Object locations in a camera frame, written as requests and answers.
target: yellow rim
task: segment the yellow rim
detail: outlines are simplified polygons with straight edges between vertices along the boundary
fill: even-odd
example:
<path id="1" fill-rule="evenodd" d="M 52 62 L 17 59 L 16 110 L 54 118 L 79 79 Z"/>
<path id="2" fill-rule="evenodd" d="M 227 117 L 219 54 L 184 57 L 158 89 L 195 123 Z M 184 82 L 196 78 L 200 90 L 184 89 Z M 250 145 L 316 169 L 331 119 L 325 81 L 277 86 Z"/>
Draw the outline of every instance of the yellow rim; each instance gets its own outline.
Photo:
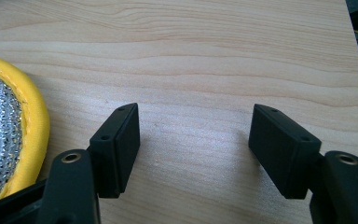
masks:
<path id="1" fill-rule="evenodd" d="M 45 102 L 32 80 L 22 71 L 0 59 L 0 79 L 21 105 L 22 144 L 13 176 L 0 192 L 0 199 L 32 185 L 45 159 L 49 118 Z"/>

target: wooden table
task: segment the wooden table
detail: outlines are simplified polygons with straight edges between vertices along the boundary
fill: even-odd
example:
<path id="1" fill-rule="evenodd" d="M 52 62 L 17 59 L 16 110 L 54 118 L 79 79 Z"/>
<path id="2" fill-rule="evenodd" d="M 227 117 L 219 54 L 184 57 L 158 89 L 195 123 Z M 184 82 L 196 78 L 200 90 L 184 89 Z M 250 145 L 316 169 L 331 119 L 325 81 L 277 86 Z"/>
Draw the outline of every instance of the wooden table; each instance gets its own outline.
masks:
<path id="1" fill-rule="evenodd" d="M 137 102 L 141 148 L 103 223 L 311 223 L 248 148 L 254 104 L 358 155 L 358 49 L 344 0 L 0 0 L 0 58 L 42 91 L 52 159 Z"/>

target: wood grain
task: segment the wood grain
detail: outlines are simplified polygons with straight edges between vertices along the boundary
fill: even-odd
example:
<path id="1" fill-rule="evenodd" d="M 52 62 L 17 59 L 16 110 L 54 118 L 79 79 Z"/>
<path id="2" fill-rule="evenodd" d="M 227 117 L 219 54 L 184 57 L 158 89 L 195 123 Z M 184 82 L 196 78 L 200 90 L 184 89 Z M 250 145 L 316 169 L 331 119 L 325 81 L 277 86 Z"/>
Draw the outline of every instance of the wood grain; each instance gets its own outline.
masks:
<path id="1" fill-rule="evenodd" d="M 0 0 L 0 58 L 42 91 L 52 159 L 117 107 L 142 145 L 103 223 L 311 223 L 249 151 L 253 105 L 358 155 L 358 49 L 344 0 Z"/>

